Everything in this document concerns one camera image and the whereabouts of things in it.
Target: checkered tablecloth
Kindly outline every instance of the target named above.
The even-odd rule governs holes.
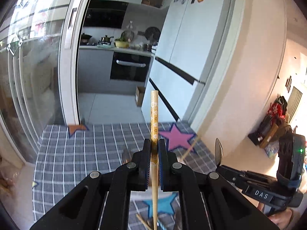
[[[172,123],[160,123],[160,131],[168,131]],[[187,123],[176,123],[181,132],[194,133]],[[150,123],[108,124],[88,126],[88,131],[77,131],[71,137],[67,126],[49,125],[42,137],[34,171],[33,188],[34,221],[40,219],[81,180],[94,170],[108,173],[122,164],[124,150],[142,150],[145,138],[150,138]],[[185,162],[194,171],[208,173],[216,168],[214,156],[202,141],[195,145]],[[184,149],[174,152],[182,156]],[[173,203],[179,208],[179,198]],[[142,201],[131,201],[129,211],[129,230],[145,228],[136,218],[140,213],[147,218],[148,206]],[[174,219],[168,214],[159,215],[167,229],[173,229]]]

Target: white refrigerator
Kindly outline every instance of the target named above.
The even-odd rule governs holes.
[[[191,122],[205,96],[228,33],[234,0],[172,0],[146,85],[142,112],[150,121],[150,91],[159,91],[159,122]]]

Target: glass panel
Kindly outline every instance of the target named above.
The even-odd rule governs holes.
[[[47,124],[64,124],[58,87],[70,0],[18,0],[0,27],[0,110],[16,147],[35,163]]]

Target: yellow bowl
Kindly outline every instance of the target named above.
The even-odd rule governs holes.
[[[128,48],[129,43],[125,41],[115,41],[115,46],[120,48]]]

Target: kitchen backsplash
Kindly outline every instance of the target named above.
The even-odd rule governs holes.
[[[114,36],[116,39],[120,37],[123,31],[127,30],[129,21],[132,21],[133,31],[135,33],[132,43],[146,44],[148,43],[148,40],[144,36],[138,35],[138,31],[145,32],[145,30],[149,27],[157,27],[162,30],[166,14],[167,8],[158,9],[155,7],[129,3],[121,29],[108,27],[83,27],[82,33],[92,36],[89,44],[99,41],[101,37],[104,37],[105,35],[108,37]]]

